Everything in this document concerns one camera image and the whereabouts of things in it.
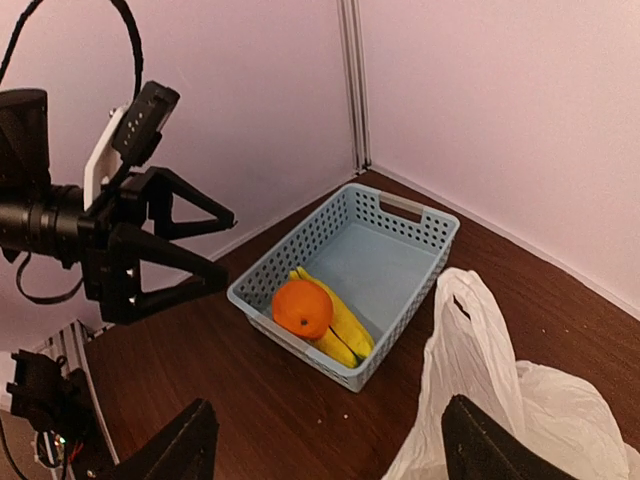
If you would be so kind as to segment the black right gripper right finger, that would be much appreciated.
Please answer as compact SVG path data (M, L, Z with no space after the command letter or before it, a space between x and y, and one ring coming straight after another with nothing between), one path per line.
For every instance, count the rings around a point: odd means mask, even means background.
M464 395L449 401L441 419L450 479L569 480L533 453Z

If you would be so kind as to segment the orange fruit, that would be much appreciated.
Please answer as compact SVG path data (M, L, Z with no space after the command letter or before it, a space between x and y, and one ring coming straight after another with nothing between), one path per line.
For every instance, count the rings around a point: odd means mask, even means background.
M272 316L276 324L306 340L321 338L333 318L333 303L318 285L290 280L273 296Z

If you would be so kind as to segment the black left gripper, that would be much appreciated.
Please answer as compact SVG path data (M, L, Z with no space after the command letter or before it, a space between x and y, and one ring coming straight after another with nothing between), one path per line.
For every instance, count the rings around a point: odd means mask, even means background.
M1 92L1 249L9 263L27 253L16 285L36 305L68 301L84 281L81 277L57 297L27 294L21 278L32 253L55 258L63 268L82 261L84 268L82 255L97 246L79 242L83 190L51 184L47 125L46 91ZM167 240L230 230L236 225L234 212L164 167L135 176L132 193L144 204L156 236L130 224L117 226L109 236L107 294L87 293L87 299L100 303L103 320L130 325L222 291L229 280L224 267Z

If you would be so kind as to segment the yellow banana bunch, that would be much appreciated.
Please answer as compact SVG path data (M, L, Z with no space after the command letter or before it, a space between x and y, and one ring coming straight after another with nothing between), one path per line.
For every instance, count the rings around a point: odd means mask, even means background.
M289 278L314 283L332 301L333 317L328 330L320 339L309 343L347 368L356 368L367 359L375 347L373 337L335 292L301 266L291 270Z

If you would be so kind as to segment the white plastic bag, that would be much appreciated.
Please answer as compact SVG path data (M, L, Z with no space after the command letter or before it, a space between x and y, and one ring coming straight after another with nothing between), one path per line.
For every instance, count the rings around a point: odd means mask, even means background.
M636 479L639 453L588 381L518 360L502 312L474 271L437 280L415 423L385 476L444 479L441 418L462 394L525 447L578 479Z

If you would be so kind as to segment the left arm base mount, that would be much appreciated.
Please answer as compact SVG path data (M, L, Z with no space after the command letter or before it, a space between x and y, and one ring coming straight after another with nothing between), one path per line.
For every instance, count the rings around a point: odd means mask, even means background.
M88 374L65 356L19 350L1 383L9 413L34 431L35 462L54 479L108 479L119 463Z

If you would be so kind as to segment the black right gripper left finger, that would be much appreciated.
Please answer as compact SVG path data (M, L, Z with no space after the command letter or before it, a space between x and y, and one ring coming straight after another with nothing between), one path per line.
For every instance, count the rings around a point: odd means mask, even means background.
M198 398L139 451L113 467L112 478L211 480L218 431L212 404Z

